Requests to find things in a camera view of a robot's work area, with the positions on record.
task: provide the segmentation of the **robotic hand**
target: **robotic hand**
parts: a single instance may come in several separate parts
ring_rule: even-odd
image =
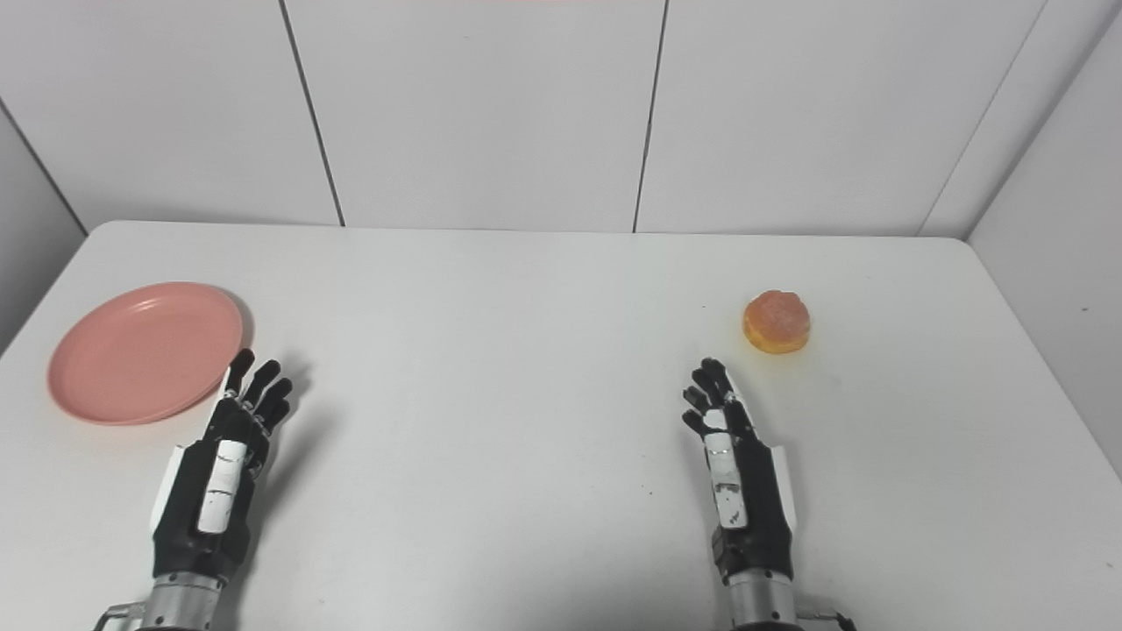
[[[254,364],[242,349],[227,371],[203,437],[177,447],[153,510],[155,585],[147,601],[110,607],[98,621],[140,619],[138,631],[209,631],[222,588],[246,560],[246,522],[269,438],[288,414],[292,382],[265,363],[241,391]],[[266,392],[266,386],[273,386]]]
[[[682,420],[705,443],[720,524],[714,560],[729,588],[734,631],[799,631],[798,620],[834,620],[856,631],[842,614],[795,613],[791,579],[794,503],[787,455],[756,436],[736,385],[712,358],[693,371],[682,395],[692,406]]]

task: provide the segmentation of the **black robotic glove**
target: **black robotic glove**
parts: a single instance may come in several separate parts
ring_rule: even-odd
[[[269,438],[289,410],[285,397],[292,382],[277,379],[280,365],[275,360],[266,362],[241,391],[252,364],[248,348],[234,357],[203,437],[176,448],[167,465],[153,510],[150,595],[109,607],[94,631],[110,621],[131,625],[136,620],[138,631],[211,631],[219,596],[249,551],[246,520]]]
[[[721,578],[746,569],[794,577],[791,538],[794,506],[782,447],[760,440],[736,385],[712,358],[693,371],[683,396],[693,408],[682,414],[705,442],[720,527],[714,559]]]
[[[280,374],[276,360],[265,363],[241,392],[252,363],[248,348],[234,357],[206,431],[182,451],[153,533],[154,577],[190,571],[224,585],[246,560],[255,479],[268,458],[273,430],[288,413],[285,396],[292,392],[287,378],[265,391]]]

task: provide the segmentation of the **white wall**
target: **white wall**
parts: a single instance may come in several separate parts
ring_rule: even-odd
[[[0,109],[0,353],[82,238],[77,223]]]
[[[969,241],[1122,473],[1122,19]]]
[[[962,236],[1119,0],[670,0],[638,230]],[[0,0],[75,212],[627,231],[666,0]]]
[[[348,226],[632,229],[661,0],[289,0]]]
[[[0,94],[88,228],[337,223],[275,2],[0,0]]]
[[[1026,111],[987,126],[997,146],[1023,140],[1105,1],[674,0],[638,228],[916,235],[1033,25],[1069,43],[1019,71]]]

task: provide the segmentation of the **white table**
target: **white table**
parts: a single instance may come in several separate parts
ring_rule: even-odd
[[[960,243],[127,222],[0,359],[6,629],[147,593],[203,410],[95,427],[44,375],[82,314],[171,280],[240,298],[301,394],[215,631],[727,629],[679,421],[709,354],[789,449],[800,595],[862,631],[1122,627],[1122,483]],[[810,307],[798,354],[741,335],[771,287]]]

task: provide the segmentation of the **pink plate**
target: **pink plate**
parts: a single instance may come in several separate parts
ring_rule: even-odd
[[[241,347],[241,312],[221,291],[162,283],[86,314],[55,349],[50,395],[94,423],[158,421],[211,392]]]

